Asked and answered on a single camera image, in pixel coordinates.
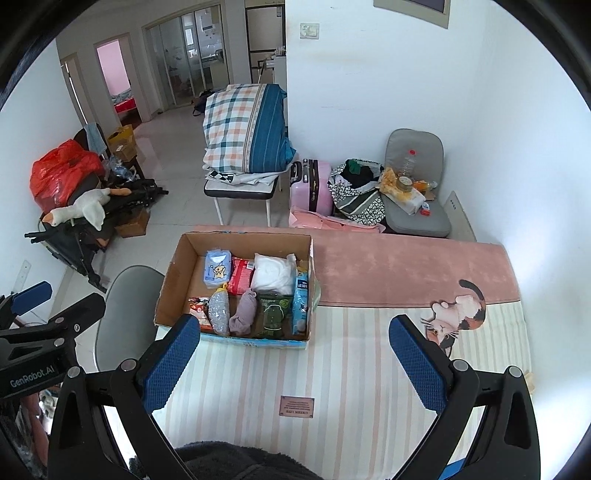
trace wall socket panel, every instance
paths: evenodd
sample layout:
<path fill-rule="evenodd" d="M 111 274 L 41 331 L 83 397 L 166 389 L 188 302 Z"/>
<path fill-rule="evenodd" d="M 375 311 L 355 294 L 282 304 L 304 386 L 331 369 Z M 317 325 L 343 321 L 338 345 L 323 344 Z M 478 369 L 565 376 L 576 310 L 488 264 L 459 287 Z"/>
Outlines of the wall socket panel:
<path fill-rule="evenodd" d="M 320 24 L 319 23 L 301 23 L 300 24 L 300 39 L 301 40 L 318 40 L 320 38 Z"/>
<path fill-rule="evenodd" d="M 14 283 L 12 288 L 12 293 L 19 293 L 25 286 L 25 282 L 27 281 L 27 277 L 29 276 L 29 272 L 31 271 L 31 263 L 28 260 L 25 260 L 22 263 L 21 270 L 18 273 L 17 280 Z"/>
<path fill-rule="evenodd" d="M 443 204 L 443 210 L 452 224 L 452 231 L 448 236 L 449 239 L 462 242 L 476 242 L 476 235 L 474 235 L 470 220 L 468 220 L 466 212 L 464 212 L 464 208 L 457 198 L 456 192 L 449 194 L 447 201 Z"/>

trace blue package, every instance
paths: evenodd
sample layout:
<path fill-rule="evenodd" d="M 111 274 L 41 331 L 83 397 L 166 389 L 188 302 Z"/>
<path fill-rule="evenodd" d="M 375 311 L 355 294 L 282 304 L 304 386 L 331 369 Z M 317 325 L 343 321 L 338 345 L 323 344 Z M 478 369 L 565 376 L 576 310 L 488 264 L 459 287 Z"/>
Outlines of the blue package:
<path fill-rule="evenodd" d="M 228 250 L 210 250 L 205 255 L 203 283 L 207 288 L 217 288 L 230 282 L 232 254 Z"/>
<path fill-rule="evenodd" d="M 308 319 L 308 272 L 298 269 L 295 278 L 294 301 L 291 308 L 291 332 L 294 335 L 306 333 Z"/>

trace white plush toy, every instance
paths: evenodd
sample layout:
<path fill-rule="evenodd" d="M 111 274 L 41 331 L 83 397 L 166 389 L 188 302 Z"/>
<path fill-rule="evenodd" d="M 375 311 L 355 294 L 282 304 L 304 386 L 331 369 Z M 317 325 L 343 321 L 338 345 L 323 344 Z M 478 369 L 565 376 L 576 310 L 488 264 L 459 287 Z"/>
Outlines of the white plush toy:
<path fill-rule="evenodd" d="M 58 226 L 70 219 L 84 217 L 94 228 L 100 231 L 105 221 L 103 205 L 111 199 L 110 195 L 127 196 L 130 194 L 131 190 L 129 189 L 89 190 L 80 195 L 73 205 L 54 208 L 43 217 L 43 221 L 51 226 Z"/>

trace luggage handle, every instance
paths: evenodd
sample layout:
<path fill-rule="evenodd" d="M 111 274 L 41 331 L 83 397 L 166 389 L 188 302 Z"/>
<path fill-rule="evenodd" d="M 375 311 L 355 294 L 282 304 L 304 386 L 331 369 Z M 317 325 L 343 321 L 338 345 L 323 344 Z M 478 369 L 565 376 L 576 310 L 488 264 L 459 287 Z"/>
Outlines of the luggage handle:
<path fill-rule="evenodd" d="M 290 186 L 292 186 L 294 183 L 299 182 L 301 180 L 301 175 L 302 175 L 301 162 L 295 161 L 294 164 L 291 166 Z"/>
<path fill-rule="evenodd" d="M 310 160 L 309 173 L 310 173 L 310 203 L 309 208 L 311 212 L 315 212 L 318 209 L 318 196 L 320 188 L 320 176 L 318 172 L 318 160 Z"/>

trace bed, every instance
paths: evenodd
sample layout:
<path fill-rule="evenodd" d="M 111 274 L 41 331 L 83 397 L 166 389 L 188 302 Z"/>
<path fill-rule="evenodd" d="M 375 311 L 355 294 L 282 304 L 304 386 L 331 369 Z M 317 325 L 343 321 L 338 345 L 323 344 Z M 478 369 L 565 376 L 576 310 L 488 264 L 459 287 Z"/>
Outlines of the bed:
<path fill-rule="evenodd" d="M 111 95 L 111 102 L 115 107 L 115 111 L 119 115 L 119 118 L 123 118 L 130 110 L 137 108 L 135 98 L 131 93 L 131 88 L 117 95 Z"/>
<path fill-rule="evenodd" d="M 517 365 L 531 372 L 517 284 L 503 247 L 307 232 L 313 237 L 322 288 L 308 348 L 202 340 L 167 405 L 154 412 L 173 446 L 222 440 L 285 453 L 325 479 L 392 478 L 435 414 L 424 409 L 393 354 L 388 325 L 405 313 L 427 334 L 421 319 L 433 317 L 442 300 L 450 307 L 471 294 L 460 279 L 478 286 L 486 319 L 475 330 L 460 331 L 450 357 L 463 358 L 475 369 L 502 372 Z M 158 334 L 163 336 L 165 329 Z M 313 418 L 280 417 L 281 395 L 313 397 Z M 466 456 L 481 414 L 474 411 L 452 460 Z"/>

